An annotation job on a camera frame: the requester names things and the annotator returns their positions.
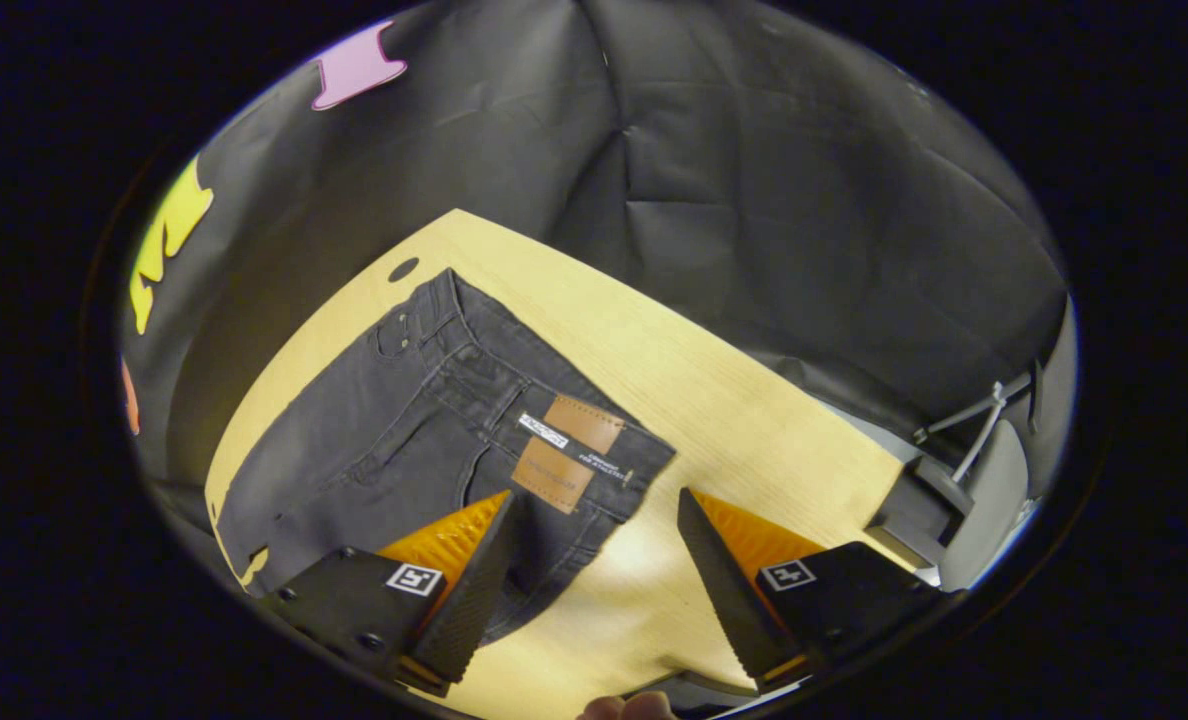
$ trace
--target black background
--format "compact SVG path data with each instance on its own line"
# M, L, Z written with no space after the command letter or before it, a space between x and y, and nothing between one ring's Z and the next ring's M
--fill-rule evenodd
M800 5L940 91L1032 188L1105 400L1087 421L1114 442L1001 612L786 716L1188 716L1188 4ZM151 152L392 8L0 5L0 716L385 715L172 544L101 434L116 389L88 405L78 329Z

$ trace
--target jeans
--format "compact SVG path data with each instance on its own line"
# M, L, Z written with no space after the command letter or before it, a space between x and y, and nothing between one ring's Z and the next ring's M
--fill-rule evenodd
M612 472L595 469L571 512L511 479L536 437L530 419L543 418L558 394L623 419L599 459ZM340 547L380 550L513 490L524 503L524 539L513 548L488 643L571 583L672 453L506 307L448 269L362 333L274 419L234 476L216 528L239 575L268 548L247 587L261 596Z

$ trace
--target pink paper shape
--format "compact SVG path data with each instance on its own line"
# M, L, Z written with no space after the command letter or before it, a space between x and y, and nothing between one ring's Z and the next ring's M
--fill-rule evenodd
M316 58L323 91L310 103L310 108L326 110L402 76L407 63L387 58L380 46L380 33L392 24L394 20L374 24L339 42Z

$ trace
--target finger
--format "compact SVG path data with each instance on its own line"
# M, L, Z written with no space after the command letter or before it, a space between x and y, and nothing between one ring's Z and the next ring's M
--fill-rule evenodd
M678 720L663 691L636 694L621 709L620 720Z
M599 697L584 707L581 720L617 720L621 715L625 701L620 697Z

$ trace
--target dark denim jeans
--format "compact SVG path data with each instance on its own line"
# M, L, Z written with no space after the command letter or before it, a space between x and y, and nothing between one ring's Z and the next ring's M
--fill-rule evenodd
M595 470L570 514L513 484L557 393L625 421L604 454L626 482ZM524 501L503 601L484 642L539 614L643 501L672 448L448 269L347 347L270 425L239 468L219 517L234 570L268 547L247 589L286 583L339 547L380 550L504 490Z

